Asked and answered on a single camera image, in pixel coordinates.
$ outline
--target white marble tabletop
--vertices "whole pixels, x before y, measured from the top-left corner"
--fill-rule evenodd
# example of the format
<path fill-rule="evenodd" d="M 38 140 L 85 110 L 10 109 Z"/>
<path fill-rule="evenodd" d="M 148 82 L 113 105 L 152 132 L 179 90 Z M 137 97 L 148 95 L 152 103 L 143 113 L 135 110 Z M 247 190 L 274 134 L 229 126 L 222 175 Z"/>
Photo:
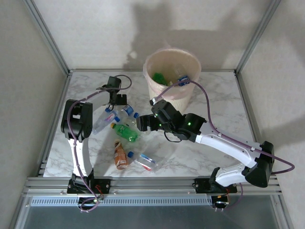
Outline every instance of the white marble tabletop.
<path fill-rule="evenodd" d="M 99 86 L 107 83 L 108 76 L 126 74 L 132 79 L 132 87 L 120 93 L 127 94 L 128 103 L 140 115 L 151 114 L 147 82 L 142 72 L 76 72 L 73 73 L 66 95 L 67 99 L 81 99 Z M 232 72 L 201 73 L 199 83 L 207 90 L 213 123 L 222 130 L 239 137 L 253 139 L 246 113 Z M 128 81 L 122 78 L 122 87 Z M 93 113 L 93 122 L 100 116 L 105 106 Z M 195 87 L 185 113 L 194 113 L 207 119 L 205 96 Z M 51 147 L 44 177 L 70 177 L 73 171 L 72 154 L 67 139 L 60 131 L 60 122 Z M 117 170 L 114 165 L 114 140 L 118 138 L 110 126 L 89 138 L 91 164 L 96 177 L 194 177 L 209 176 L 216 167 L 228 167 L 237 161 L 209 146 L 190 141 L 168 142 L 162 131 L 141 135 L 136 142 L 122 140 L 125 151 L 144 153 L 156 158 L 161 165 L 155 173 L 146 171 L 131 163 L 125 170 Z"/>

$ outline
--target white wall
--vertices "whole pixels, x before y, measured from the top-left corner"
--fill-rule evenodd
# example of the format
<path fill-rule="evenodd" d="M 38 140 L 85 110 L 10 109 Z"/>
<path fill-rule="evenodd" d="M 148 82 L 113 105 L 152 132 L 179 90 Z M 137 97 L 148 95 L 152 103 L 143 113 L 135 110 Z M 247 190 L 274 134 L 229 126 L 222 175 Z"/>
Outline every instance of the white wall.
<path fill-rule="evenodd" d="M 305 228 L 305 1 L 283 0 L 242 71 L 263 139 L 295 164 L 278 179 L 296 229 Z M 276 162 L 274 170 L 287 168 Z"/>
<path fill-rule="evenodd" d="M 236 68 L 270 0 L 35 0 L 70 68 L 137 68 L 171 46 Z"/>
<path fill-rule="evenodd" d="M 0 228 L 8 228 L 64 75 L 21 0 L 0 0 Z"/>

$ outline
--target clear plastic bottle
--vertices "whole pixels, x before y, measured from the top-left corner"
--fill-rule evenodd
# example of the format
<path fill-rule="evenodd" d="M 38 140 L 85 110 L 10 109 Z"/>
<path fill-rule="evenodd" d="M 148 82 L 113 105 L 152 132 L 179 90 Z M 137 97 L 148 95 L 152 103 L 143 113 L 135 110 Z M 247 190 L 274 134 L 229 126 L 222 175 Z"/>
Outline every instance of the clear plastic bottle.
<path fill-rule="evenodd" d="M 124 119 L 128 118 L 131 116 L 133 113 L 133 108 L 129 105 L 124 106 L 121 110 L 117 111 L 117 117 L 123 121 Z"/>
<path fill-rule="evenodd" d="M 111 111 L 109 108 L 106 108 L 97 121 L 93 124 L 92 132 L 93 134 L 98 134 L 106 126 L 108 126 L 113 121 L 119 122 L 120 119 L 117 117 L 117 111 Z"/>
<path fill-rule="evenodd" d="M 125 125 L 117 125 L 115 123 L 111 123 L 111 128 L 115 130 L 118 136 L 121 136 L 122 138 L 125 138 L 130 142 L 135 142 L 138 137 L 137 132 L 131 130 Z"/>
<path fill-rule="evenodd" d="M 189 80 L 190 78 L 188 77 L 184 67 L 181 64 L 176 64 L 174 71 L 175 74 L 177 75 L 177 81 L 181 82 L 178 84 L 180 87 L 190 83 L 190 82 L 187 83 L 183 82 L 184 80 Z"/>
<path fill-rule="evenodd" d="M 124 106 L 121 110 L 113 109 L 111 111 L 109 108 L 106 108 L 92 127 L 93 134 L 98 134 L 114 120 L 117 123 L 121 123 L 122 120 L 130 116 L 132 113 L 133 108 L 129 105 Z"/>
<path fill-rule="evenodd" d="M 135 164 L 145 168 L 147 171 L 156 171 L 158 164 L 152 160 L 150 157 L 140 154 L 138 157 L 134 158 L 134 153 L 130 151 L 127 155 L 129 158 L 133 159 Z"/>
<path fill-rule="evenodd" d="M 141 132 L 137 128 L 137 117 L 139 117 L 139 113 L 135 112 L 133 117 L 129 117 L 124 121 L 124 125 L 128 126 L 130 129 L 137 131 L 140 134 L 149 135 L 151 133 L 149 126 L 147 127 L 147 131 Z"/>
<path fill-rule="evenodd" d="M 137 117 L 139 117 L 139 113 L 135 112 L 133 116 L 126 118 L 124 121 L 124 125 L 128 127 L 135 126 L 137 124 Z"/>
<path fill-rule="evenodd" d="M 125 150 L 119 139 L 114 141 L 114 162 L 117 169 L 122 170 L 128 167 Z"/>

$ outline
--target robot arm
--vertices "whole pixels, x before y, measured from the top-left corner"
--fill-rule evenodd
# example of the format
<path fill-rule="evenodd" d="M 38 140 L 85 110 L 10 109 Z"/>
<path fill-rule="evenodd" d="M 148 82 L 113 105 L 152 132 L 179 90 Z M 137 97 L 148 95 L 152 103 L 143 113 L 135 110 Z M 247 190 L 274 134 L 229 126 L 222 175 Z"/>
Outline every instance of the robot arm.
<path fill-rule="evenodd" d="M 210 178 L 210 183 L 222 188 L 240 182 L 249 182 L 258 187 L 267 187 L 273 159 L 260 154 L 257 150 L 273 154 L 273 145 L 269 142 L 259 144 L 240 139 L 225 131 L 213 128 L 212 124 L 195 114 L 181 115 L 169 102 L 160 100 L 152 106 L 151 115 L 137 118 L 140 131 L 164 130 L 172 133 L 180 140 L 189 140 L 218 149 L 241 163 L 228 168 L 216 168 Z"/>
<path fill-rule="evenodd" d="M 117 77 L 109 77 L 108 83 L 97 90 L 102 88 L 120 88 L 121 79 Z M 101 93 L 94 99 L 90 100 L 90 103 L 80 102 L 75 105 L 71 112 L 70 122 L 72 130 L 77 137 L 76 141 L 76 156 L 77 161 L 81 169 L 82 175 L 85 177 L 87 185 L 91 186 L 91 182 L 94 180 L 93 168 L 90 163 L 88 139 L 92 132 L 92 116 L 93 111 L 102 105 L 126 105 L 127 96 L 125 94 L 117 94 L 119 90 L 108 90 L 107 93 Z M 65 134 L 71 147 L 73 157 L 73 185 L 77 187 L 85 187 L 81 175 L 77 168 L 76 158 L 74 155 L 74 139 L 68 127 L 68 111 L 76 100 L 69 99 L 66 102 L 63 119 L 61 121 L 61 131 Z"/>

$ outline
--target cable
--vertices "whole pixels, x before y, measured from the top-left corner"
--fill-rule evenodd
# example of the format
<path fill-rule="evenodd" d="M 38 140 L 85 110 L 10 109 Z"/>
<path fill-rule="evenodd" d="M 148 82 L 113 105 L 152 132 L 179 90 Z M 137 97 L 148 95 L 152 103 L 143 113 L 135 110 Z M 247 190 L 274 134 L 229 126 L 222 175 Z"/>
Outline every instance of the cable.
<path fill-rule="evenodd" d="M 197 85 L 197 86 L 202 90 L 202 92 L 204 93 L 205 98 L 206 98 L 206 104 L 207 104 L 207 109 L 208 109 L 208 119 L 209 119 L 209 122 L 210 122 L 210 124 L 211 124 L 213 130 L 214 130 L 217 134 L 219 134 L 220 132 L 215 128 L 215 126 L 214 126 L 213 123 L 212 123 L 212 119 L 211 119 L 211 110 L 210 110 L 210 101 L 209 101 L 209 97 L 208 97 L 208 94 L 207 94 L 207 92 L 205 91 L 205 89 L 204 89 L 200 84 L 198 84 L 197 82 L 195 82 L 195 81 L 193 81 L 193 80 L 184 80 L 183 82 L 184 82 L 184 83 L 187 83 L 187 82 L 193 83 L 193 84 Z M 175 83 L 173 83 L 171 86 L 169 86 L 168 88 L 166 88 L 163 92 L 161 92 L 161 93 L 156 97 L 155 100 L 157 101 L 164 93 L 166 93 L 168 90 L 170 90 L 172 87 L 178 85 L 179 83 L 180 83 L 180 82 L 175 82 Z M 242 146 L 245 147 L 245 148 L 251 149 L 250 146 L 248 146 L 248 145 L 246 145 L 246 144 L 244 144 L 244 143 L 242 143 L 242 142 L 240 142 L 240 141 L 237 141 L 237 140 L 235 140 L 235 139 L 233 139 L 233 138 L 230 138 L 230 137 L 228 137 L 228 136 L 226 136 L 226 135 L 224 135 L 224 134 L 222 134 L 222 137 L 223 137 L 224 139 L 228 140 L 228 141 L 235 142 L 235 143 L 237 143 L 237 144 L 239 144 L 239 145 L 242 145 Z M 262 150 L 259 150 L 259 149 L 255 149 L 254 151 L 257 152 L 257 153 L 260 153 L 260 154 L 263 154 L 263 155 L 272 157 L 273 159 L 276 159 L 276 160 L 278 160 L 278 161 L 280 161 L 280 162 L 282 162 L 282 163 L 285 163 L 285 164 L 287 164 L 287 165 L 290 166 L 290 168 L 288 168 L 288 169 L 284 169 L 284 170 L 272 172 L 272 173 L 271 173 L 272 175 L 281 174 L 281 173 L 287 173 L 287 172 L 290 172 L 290 171 L 294 170 L 294 168 L 295 168 L 294 164 L 292 164 L 291 162 L 286 161 L 286 160 L 284 160 L 284 159 L 281 159 L 281 158 L 279 158 L 279 157 L 277 157 L 277 156 L 274 156 L 274 155 L 272 155 L 272 154 L 266 153 L 266 152 L 264 152 L 264 151 L 262 151 Z"/>
<path fill-rule="evenodd" d="M 99 197 L 99 199 L 104 200 L 104 194 L 103 194 L 102 191 L 101 191 L 101 186 L 96 185 L 95 188 L 100 192 L 100 197 Z"/>
<path fill-rule="evenodd" d="M 244 189 L 243 189 L 242 183 L 239 183 L 239 185 L 240 185 L 240 196 L 239 196 L 238 200 L 235 203 L 233 203 L 232 205 L 229 205 L 228 207 L 226 207 L 225 210 L 233 208 L 234 206 L 236 206 L 242 200 L 242 198 L 244 196 Z"/>
<path fill-rule="evenodd" d="M 109 109 L 110 107 L 111 107 L 111 110 L 109 110 L 109 112 L 110 112 L 110 111 L 113 111 L 114 105 L 108 105 L 107 109 Z"/>
<path fill-rule="evenodd" d="M 72 110 L 73 110 L 73 108 L 74 108 L 74 106 L 75 106 L 76 104 L 78 104 L 78 103 L 80 103 L 80 102 L 85 102 L 86 100 L 88 100 L 88 99 L 90 99 L 90 98 L 96 96 L 96 95 L 99 94 L 99 93 L 102 93 L 102 92 L 105 92 L 105 91 L 108 91 L 108 90 L 126 90 L 126 89 L 128 89 L 128 88 L 131 87 L 131 85 L 132 85 L 132 80 L 131 80 L 131 78 L 130 78 L 129 76 L 127 76 L 127 75 L 122 75 L 122 74 L 121 74 L 121 75 L 117 75 L 117 76 L 124 76 L 124 77 L 128 78 L 129 81 L 130 81 L 129 86 L 127 86 L 127 87 L 125 87 L 125 88 L 102 88 L 100 91 L 94 92 L 94 93 L 90 94 L 89 96 L 87 96 L 87 97 L 85 97 L 85 98 L 83 98 L 83 99 L 80 99 L 80 100 L 78 100 L 78 101 L 75 101 L 75 102 L 71 105 L 71 107 L 69 108 L 69 110 L 68 110 L 67 122 L 68 122 L 69 131 L 70 131 L 70 133 L 71 133 L 71 135 L 72 135 L 72 137 L 73 137 L 73 139 L 74 139 L 74 142 L 73 142 L 73 153 L 74 153 L 74 157 L 75 157 L 75 164 L 76 164 L 77 170 L 78 170 L 78 172 L 79 172 L 79 174 L 80 174 L 80 176 L 81 176 L 81 180 L 82 180 L 83 183 L 85 184 L 86 188 L 94 195 L 93 198 L 86 199 L 85 201 L 82 202 L 81 207 L 80 207 L 81 212 L 84 212 L 84 211 L 85 211 L 85 212 L 93 211 L 94 209 L 97 208 L 97 206 L 98 206 L 98 204 L 99 204 L 99 200 L 98 200 L 97 195 L 93 192 L 93 190 L 92 190 L 92 189 L 89 187 L 89 185 L 86 183 L 85 178 L 84 178 L 84 175 L 82 174 L 82 171 L 81 171 L 81 168 L 80 168 L 80 164 L 79 164 L 79 162 L 78 162 L 78 157 L 77 157 L 77 153 L 76 153 L 77 138 L 76 138 L 74 132 L 72 131 L 72 125 L 71 125 L 71 112 L 72 112 Z M 82 208 L 83 205 L 84 205 L 85 203 L 89 202 L 89 201 L 92 201 L 92 200 L 96 200 L 95 205 L 94 205 L 92 208 L 88 209 L 88 210 L 84 210 L 84 209 Z"/>
<path fill-rule="evenodd" d="M 174 143 L 182 142 L 182 140 L 180 140 L 180 141 L 172 141 L 172 140 L 170 140 L 170 139 L 166 136 L 166 132 L 165 132 L 165 131 L 164 131 L 164 136 L 165 136 L 166 140 L 169 141 L 169 142 L 174 142 Z"/>

